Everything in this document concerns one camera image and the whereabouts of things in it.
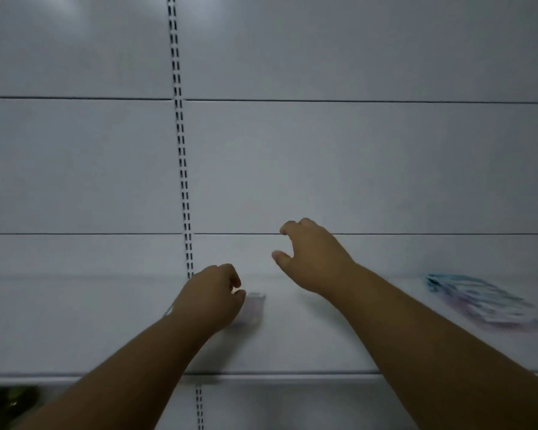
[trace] blue and pink package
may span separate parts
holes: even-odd
[[[489,282],[462,274],[428,274],[432,292],[476,325],[494,330],[538,330],[538,309]]]

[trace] person's left hand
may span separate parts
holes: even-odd
[[[232,293],[241,287],[241,280],[231,264],[210,265],[195,274],[180,291],[168,317],[179,320],[191,329],[198,329],[207,338],[235,319],[245,291]]]

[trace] hand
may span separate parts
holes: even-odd
[[[211,337],[227,327],[237,316],[245,291],[232,294],[241,287],[241,280],[231,264],[210,265],[195,274],[173,302],[169,317],[180,320],[199,334]]]
[[[358,265],[329,231],[311,219],[289,221],[279,230],[289,236],[294,256],[273,252],[273,260],[298,285],[329,299]]]

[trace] plastic package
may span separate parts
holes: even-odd
[[[256,326],[263,319],[263,307],[265,306],[265,294],[259,292],[248,292],[245,302],[231,323],[234,326]]]
[[[538,330],[538,309],[489,282],[461,274],[429,274],[427,285],[482,328]]]

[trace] person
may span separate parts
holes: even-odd
[[[339,310],[421,429],[538,429],[538,377],[354,262],[310,219],[273,259]],[[195,274],[172,311],[46,404],[20,430],[152,429],[194,355],[245,299],[230,264]]]

